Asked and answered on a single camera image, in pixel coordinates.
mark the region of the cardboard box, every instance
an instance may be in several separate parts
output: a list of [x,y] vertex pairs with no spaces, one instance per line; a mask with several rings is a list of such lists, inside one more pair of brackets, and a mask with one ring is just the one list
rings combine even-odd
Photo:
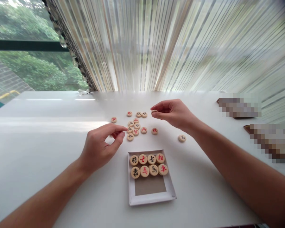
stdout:
[[170,176],[170,169],[165,159],[164,164],[168,167],[169,172],[165,176],[157,175],[148,177],[140,176],[137,179],[131,177],[132,165],[130,164],[130,157],[133,155],[145,154],[146,156],[152,154],[157,155],[158,153],[163,154],[165,157],[164,150],[152,150],[152,151],[141,151],[141,152],[128,152],[128,176],[129,176],[129,205],[141,205],[149,203],[164,202],[176,199],[175,190]]

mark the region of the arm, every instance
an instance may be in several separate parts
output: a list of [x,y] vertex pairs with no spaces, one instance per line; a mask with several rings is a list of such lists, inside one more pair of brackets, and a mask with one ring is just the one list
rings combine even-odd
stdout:
[[[126,130],[126,127],[109,123],[89,131],[80,157],[1,221],[0,228],[52,227],[79,186],[114,156],[125,136],[122,131]],[[109,135],[115,139],[111,145],[105,143]]]
[[201,122],[181,100],[162,101],[154,109],[159,112],[153,117],[168,121],[196,140],[231,187],[270,227],[285,227],[284,175]]

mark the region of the brick wall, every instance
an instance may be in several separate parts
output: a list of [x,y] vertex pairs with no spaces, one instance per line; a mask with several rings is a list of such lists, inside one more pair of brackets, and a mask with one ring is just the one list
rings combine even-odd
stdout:
[[[34,91],[34,89],[32,89],[28,84],[26,84],[20,77],[18,77],[0,61],[0,96],[12,90],[16,90],[19,93],[22,93],[24,91]],[[9,96],[6,96],[0,101],[5,104],[17,95],[17,93],[11,93]]]

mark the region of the curtain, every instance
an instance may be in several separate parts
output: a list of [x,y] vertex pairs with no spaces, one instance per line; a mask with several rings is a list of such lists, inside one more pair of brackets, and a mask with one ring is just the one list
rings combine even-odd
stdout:
[[285,123],[285,1],[47,0],[94,91],[257,93]]

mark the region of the hand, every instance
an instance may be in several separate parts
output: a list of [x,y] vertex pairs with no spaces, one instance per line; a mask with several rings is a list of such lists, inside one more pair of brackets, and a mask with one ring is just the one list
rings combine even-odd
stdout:
[[[126,127],[108,123],[97,129],[88,132],[85,140],[85,146],[79,157],[80,166],[92,174],[97,169],[103,167],[114,156],[123,142]],[[112,135],[115,141],[109,145],[105,139]]]
[[154,118],[166,120],[186,133],[201,122],[180,99],[161,101],[151,108],[154,109],[158,111],[152,113]]

